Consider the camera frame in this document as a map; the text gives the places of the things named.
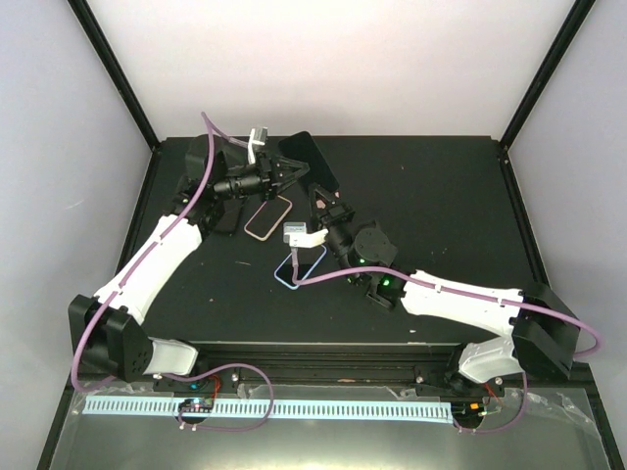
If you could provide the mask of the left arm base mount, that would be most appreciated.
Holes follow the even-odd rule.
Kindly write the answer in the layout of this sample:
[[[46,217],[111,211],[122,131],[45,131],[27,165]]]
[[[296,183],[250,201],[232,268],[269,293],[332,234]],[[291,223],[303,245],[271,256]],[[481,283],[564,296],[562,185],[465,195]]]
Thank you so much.
[[[153,381],[153,390],[175,395],[217,396],[220,392],[229,392],[235,387],[239,381],[240,372],[240,367],[230,367],[194,382],[181,382],[163,377]]]

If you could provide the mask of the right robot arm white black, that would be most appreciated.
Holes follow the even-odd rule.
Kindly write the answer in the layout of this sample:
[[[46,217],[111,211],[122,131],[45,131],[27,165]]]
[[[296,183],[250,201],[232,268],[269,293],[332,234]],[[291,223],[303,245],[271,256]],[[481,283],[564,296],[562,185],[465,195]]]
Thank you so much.
[[[516,373],[569,379],[581,329],[548,285],[496,289],[441,279],[423,270],[403,272],[394,264],[397,247],[377,221],[355,227],[353,208],[316,183],[308,196],[314,230],[324,233],[346,280],[364,287],[372,302],[492,334],[490,340],[456,348],[445,371],[452,392],[466,395],[479,384]]]

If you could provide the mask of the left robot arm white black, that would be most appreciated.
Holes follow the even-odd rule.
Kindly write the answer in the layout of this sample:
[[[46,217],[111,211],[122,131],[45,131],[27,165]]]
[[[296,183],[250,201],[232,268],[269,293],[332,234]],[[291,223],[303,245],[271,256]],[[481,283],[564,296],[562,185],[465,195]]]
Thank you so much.
[[[261,140],[250,144],[245,156],[238,156],[219,145],[211,132],[193,138],[172,203],[146,242],[106,285],[91,296],[76,296],[69,305],[72,385],[85,389],[78,369],[87,365],[109,380],[175,375],[187,390],[203,389],[211,368],[198,358],[194,346],[144,331],[151,304],[215,230],[226,202],[250,196],[269,201],[309,170],[303,161],[266,150]]]

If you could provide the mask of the black smartphone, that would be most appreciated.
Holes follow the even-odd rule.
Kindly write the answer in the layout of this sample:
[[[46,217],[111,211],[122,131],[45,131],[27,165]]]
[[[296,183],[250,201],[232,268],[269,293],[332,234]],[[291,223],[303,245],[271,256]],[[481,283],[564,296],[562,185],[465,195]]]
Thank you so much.
[[[315,184],[327,192],[339,192],[339,182],[309,132],[301,131],[283,138],[278,142],[278,150],[285,158],[309,166],[309,171],[299,178],[299,185],[306,195]]]

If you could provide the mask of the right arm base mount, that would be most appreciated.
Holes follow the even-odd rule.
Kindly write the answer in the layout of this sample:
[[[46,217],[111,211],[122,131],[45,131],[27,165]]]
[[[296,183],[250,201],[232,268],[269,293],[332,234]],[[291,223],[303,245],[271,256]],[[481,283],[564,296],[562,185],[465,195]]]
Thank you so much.
[[[414,383],[420,396],[441,399],[479,399],[491,395],[502,398],[505,389],[494,380],[474,383],[457,372],[449,373],[440,367],[416,367]]]

